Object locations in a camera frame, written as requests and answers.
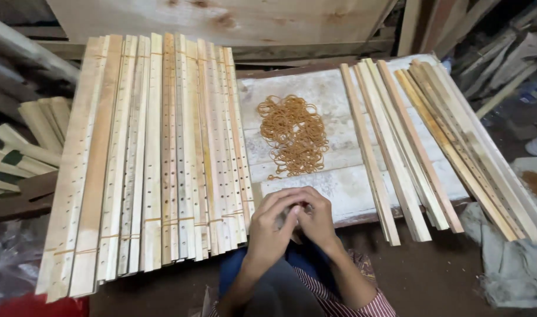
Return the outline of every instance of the pile of rubber bands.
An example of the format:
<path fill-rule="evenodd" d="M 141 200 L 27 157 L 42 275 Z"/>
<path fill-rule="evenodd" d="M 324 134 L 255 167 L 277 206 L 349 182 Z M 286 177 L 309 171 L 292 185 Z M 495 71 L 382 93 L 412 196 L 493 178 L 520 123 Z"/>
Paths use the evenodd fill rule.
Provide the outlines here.
<path fill-rule="evenodd" d="M 329 149 L 325 126 L 313 104 L 288 95 L 280 99 L 268 96 L 257 107 L 263 121 L 260 134 L 273 150 L 271 159 L 278 166 L 276 174 L 287 176 L 313 173 L 323 169 L 323 153 Z M 268 176 L 269 180 L 282 177 Z"/>

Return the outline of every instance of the blue pants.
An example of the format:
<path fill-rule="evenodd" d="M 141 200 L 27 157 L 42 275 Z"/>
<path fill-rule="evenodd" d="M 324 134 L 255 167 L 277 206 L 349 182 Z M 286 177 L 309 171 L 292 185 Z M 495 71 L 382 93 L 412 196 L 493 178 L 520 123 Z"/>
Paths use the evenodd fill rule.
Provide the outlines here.
<path fill-rule="evenodd" d="M 315 278 L 325 285 L 337 297 L 341 298 L 337 290 L 335 279 L 329 268 L 329 257 L 312 241 L 302 236 L 303 244 L 297 244 L 290 240 L 284 259 L 291 266 L 304 270 L 310 277 Z M 233 251 L 222 260 L 219 270 L 219 298 L 227 292 L 237 273 L 241 269 L 243 258 L 247 254 L 247 248 Z"/>

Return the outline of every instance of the striped shirt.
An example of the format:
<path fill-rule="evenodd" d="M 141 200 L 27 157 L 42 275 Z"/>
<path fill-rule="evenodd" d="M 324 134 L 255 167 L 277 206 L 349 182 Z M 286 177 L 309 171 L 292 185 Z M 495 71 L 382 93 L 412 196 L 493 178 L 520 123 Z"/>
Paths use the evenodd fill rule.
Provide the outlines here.
<path fill-rule="evenodd" d="M 360 309 L 353 310 L 345 306 L 335 294 L 333 294 L 329 289 L 323 285 L 321 282 L 315 278 L 309 276 L 304 270 L 294 267 L 293 268 L 300 281 L 311 291 L 315 298 L 317 299 L 319 305 L 323 309 L 325 316 L 364 316 L 364 317 L 394 317 L 396 312 L 393 310 L 390 303 L 384 296 L 384 294 L 378 290 L 376 297 L 368 303 L 367 306 L 364 306 Z M 216 309 L 216 304 L 210 312 L 210 317 L 218 317 L 219 314 Z"/>

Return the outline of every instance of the workbench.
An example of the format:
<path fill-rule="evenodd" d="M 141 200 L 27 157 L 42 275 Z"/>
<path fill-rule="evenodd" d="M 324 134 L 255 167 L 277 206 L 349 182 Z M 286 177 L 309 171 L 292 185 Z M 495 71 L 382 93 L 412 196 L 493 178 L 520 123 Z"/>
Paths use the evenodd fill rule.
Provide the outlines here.
<path fill-rule="evenodd" d="M 414 58 L 428 61 L 432 65 L 438 63 L 432 55 L 425 54 L 392 59 L 387 62 L 392 76 L 394 71 L 408 68 L 410 61 Z M 356 78 L 352 69 L 351 75 L 352 78 Z M 469 201 L 469 194 L 452 166 L 442 154 L 441 149 L 399 83 L 396 82 L 396 84 L 427 155 L 433 162 L 433 167 L 451 202 L 456 206 Z M 251 183 L 257 204 L 271 192 L 288 187 L 309 185 L 331 201 L 335 227 L 378 221 L 338 64 L 313 65 L 264 73 L 245 73 L 240 76 L 237 86 L 241 100 L 241 117 L 249 158 Z M 314 104 L 318 114 L 323 119 L 329 140 L 329 150 L 324 153 L 325 167 L 316 173 L 293 177 L 287 177 L 287 172 L 284 172 L 278 175 L 282 179 L 268 181 L 267 176 L 270 174 L 276 176 L 276 164 L 269 156 L 271 147 L 260 135 L 262 118 L 257 112 L 257 106 L 270 95 L 286 97 L 289 94 L 302 97 L 307 103 Z M 357 97 L 364 105 L 360 90 L 357 90 Z M 366 109 L 363 109 L 363 115 L 366 119 L 378 167 L 386 183 L 392 212 L 395 217 L 401 216 L 398 198 Z"/>

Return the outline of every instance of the hand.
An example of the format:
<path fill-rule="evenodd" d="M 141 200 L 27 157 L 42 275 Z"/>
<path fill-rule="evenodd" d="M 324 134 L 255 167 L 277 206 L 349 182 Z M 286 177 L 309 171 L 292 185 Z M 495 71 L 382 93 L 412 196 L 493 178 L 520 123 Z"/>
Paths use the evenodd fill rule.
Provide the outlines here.
<path fill-rule="evenodd" d="M 306 193 L 305 202 L 309 204 L 306 209 L 311 207 L 311 211 L 306 212 L 305 208 L 301 208 L 298 212 L 298 221 L 304 234 L 328 256 L 342 251 L 343 244 L 333 227 L 331 202 L 311 186 L 302 187 L 301 190 Z"/>
<path fill-rule="evenodd" d="M 247 255 L 241 269 L 253 277 L 262 276 L 280 259 L 292 236 L 300 206 L 294 206 L 279 230 L 276 217 L 288 206 L 306 200 L 301 188 L 287 188 L 268 194 L 252 215 Z"/>

